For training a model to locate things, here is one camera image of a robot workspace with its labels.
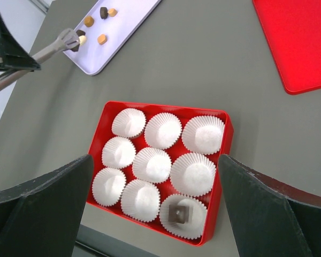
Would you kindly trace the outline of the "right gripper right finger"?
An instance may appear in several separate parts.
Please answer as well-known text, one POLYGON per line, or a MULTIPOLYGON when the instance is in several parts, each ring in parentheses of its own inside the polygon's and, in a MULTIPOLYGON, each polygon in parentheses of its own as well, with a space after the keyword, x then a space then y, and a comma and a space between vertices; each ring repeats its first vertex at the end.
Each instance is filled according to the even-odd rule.
POLYGON ((218 171, 240 256, 321 256, 321 196, 226 154, 218 171))

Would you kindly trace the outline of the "metal tongs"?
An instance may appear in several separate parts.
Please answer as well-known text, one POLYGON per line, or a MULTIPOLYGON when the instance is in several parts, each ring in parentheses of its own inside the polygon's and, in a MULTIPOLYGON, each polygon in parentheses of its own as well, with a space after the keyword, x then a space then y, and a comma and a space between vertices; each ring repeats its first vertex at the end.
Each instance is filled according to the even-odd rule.
MULTIPOLYGON (((56 53, 60 51, 71 50, 79 46, 80 39, 78 34, 73 29, 67 28, 57 36, 53 43, 37 52, 32 56, 32 58, 41 65, 56 53)), ((23 77, 30 71, 31 69, 13 69, 2 73, 0 75, 0 91, 17 81, 19 78, 23 77)))

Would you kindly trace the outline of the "cream white chocolate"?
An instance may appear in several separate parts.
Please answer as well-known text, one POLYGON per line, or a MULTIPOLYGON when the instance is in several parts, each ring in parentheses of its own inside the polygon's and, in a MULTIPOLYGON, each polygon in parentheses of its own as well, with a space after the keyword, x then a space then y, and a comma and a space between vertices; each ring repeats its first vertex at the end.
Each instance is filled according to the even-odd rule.
POLYGON ((79 45, 82 46, 86 43, 87 37, 85 35, 79 36, 79 45))

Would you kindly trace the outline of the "dark square chocolate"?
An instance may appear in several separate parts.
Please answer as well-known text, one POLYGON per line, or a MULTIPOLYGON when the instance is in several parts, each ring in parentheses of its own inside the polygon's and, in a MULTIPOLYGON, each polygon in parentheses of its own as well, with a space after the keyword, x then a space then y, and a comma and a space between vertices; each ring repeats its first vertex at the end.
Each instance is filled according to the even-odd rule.
POLYGON ((189 222, 190 207, 186 205, 169 205, 168 221, 185 224, 189 222))

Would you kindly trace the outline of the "caramel round chocolate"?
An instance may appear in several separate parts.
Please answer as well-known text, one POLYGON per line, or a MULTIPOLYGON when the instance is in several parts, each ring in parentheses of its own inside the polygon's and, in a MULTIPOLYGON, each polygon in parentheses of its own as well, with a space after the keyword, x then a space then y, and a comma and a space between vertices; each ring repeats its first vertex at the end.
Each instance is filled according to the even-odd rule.
POLYGON ((94 24, 95 20, 92 16, 86 16, 83 20, 83 23, 86 27, 91 27, 94 24))

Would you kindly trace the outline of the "caramel oval chocolate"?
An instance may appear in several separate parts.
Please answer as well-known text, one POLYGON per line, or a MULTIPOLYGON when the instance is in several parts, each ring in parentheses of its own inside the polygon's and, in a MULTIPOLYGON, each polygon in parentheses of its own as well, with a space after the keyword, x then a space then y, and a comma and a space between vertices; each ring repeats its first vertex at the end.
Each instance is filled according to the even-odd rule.
POLYGON ((118 11, 116 9, 114 9, 114 8, 111 8, 111 9, 108 10, 108 16, 109 17, 114 17, 114 16, 117 15, 117 13, 118 13, 118 11))

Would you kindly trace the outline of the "white paper cup bottom-left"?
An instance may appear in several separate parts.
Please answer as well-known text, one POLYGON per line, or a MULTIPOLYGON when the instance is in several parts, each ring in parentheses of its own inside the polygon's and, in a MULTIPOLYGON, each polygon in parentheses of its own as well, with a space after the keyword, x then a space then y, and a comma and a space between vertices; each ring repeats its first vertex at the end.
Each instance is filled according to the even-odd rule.
POLYGON ((126 176, 121 170, 102 169, 96 174, 92 183, 94 200, 104 207, 115 205, 123 193, 126 182, 126 176))

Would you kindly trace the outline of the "white paper cup bottom-right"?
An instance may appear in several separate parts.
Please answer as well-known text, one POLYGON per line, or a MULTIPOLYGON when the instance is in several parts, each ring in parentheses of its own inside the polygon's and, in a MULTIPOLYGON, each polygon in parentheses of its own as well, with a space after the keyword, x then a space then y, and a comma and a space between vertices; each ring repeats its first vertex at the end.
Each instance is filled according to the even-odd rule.
POLYGON ((161 204, 159 219, 167 232, 185 239, 197 239, 203 234, 207 207, 198 199, 181 194, 168 196, 161 204), (188 221, 170 221, 170 206, 188 207, 188 221))

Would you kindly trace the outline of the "white paper cup middle-right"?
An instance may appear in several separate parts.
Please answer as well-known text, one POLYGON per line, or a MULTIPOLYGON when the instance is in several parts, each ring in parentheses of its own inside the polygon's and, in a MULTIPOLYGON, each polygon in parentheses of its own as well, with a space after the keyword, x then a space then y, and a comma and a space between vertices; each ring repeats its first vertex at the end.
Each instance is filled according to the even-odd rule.
POLYGON ((172 164, 170 182, 180 193, 188 196, 203 196, 212 190, 216 165, 206 156, 187 153, 172 164))

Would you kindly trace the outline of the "white paper cup middle-left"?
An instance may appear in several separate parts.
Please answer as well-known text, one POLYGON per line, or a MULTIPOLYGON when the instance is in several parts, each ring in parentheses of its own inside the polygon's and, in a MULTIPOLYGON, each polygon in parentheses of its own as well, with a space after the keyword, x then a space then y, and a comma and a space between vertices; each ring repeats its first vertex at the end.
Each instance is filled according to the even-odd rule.
POLYGON ((133 163, 135 156, 136 149, 128 138, 113 137, 102 149, 102 163, 109 168, 125 168, 133 163))

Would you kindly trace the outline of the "white paper cup top-right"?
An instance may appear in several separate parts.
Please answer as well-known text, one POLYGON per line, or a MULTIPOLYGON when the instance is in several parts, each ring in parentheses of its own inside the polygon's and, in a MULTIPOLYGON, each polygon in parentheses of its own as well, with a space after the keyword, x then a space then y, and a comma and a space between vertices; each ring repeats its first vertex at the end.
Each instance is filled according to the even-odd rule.
POLYGON ((215 116, 196 116, 185 125, 181 139, 191 152, 211 155, 220 151, 225 123, 215 116))

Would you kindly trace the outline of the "white paper cup centre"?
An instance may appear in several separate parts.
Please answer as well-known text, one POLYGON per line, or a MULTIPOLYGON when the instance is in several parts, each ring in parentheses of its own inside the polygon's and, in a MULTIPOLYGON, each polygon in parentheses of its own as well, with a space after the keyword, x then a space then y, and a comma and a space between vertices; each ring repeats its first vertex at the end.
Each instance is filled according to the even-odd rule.
POLYGON ((136 154, 132 173, 137 179, 158 184, 168 179, 171 166, 172 161, 167 152, 146 147, 136 154))

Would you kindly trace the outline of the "white paper cup top-left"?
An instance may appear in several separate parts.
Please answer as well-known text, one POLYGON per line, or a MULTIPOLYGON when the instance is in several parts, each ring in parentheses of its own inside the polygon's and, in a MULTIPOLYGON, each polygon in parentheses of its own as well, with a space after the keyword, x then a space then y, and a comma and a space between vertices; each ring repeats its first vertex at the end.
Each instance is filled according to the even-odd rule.
POLYGON ((143 132, 145 125, 146 116, 141 110, 126 108, 115 116, 111 129, 116 136, 135 138, 143 132))

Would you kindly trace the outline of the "white paper cup top-middle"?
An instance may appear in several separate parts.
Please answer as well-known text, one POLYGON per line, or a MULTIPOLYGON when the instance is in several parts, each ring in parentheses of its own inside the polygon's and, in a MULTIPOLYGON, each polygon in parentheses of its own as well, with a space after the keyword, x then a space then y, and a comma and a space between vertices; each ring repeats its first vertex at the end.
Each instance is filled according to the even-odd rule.
POLYGON ((178 141, 181 133, 180 119, 169 112, 161 112, 147 122, 144 138, 150 147, 168 149, 178 141))

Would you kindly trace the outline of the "red box lid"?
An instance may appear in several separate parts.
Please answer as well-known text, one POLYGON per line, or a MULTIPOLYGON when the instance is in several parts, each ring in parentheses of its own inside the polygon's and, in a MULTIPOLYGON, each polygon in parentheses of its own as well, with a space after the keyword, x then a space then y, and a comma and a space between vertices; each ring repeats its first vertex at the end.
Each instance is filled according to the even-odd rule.
POLYGON ((321 1, 253 1, 286 93, 321 89, 321 1))

